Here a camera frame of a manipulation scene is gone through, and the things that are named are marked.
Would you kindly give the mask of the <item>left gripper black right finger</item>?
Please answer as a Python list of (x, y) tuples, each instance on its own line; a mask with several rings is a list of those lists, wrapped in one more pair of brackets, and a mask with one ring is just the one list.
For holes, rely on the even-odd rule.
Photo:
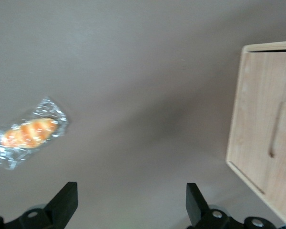
[(210, 208), (197, 184), (186, 186), (186, 210), (190, 229), (274, 229), (275, 225), (260, 217), (247, 217), (243, 223), (219, 209)]

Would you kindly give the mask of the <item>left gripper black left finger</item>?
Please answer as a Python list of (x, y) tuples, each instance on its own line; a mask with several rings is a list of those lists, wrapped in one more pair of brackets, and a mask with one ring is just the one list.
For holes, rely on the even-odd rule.
[(63, 229), (77, 207), (77, 182), (68, 182), (44, 208), (30, 209), (10, 222), (0, 216), (0, 229)]

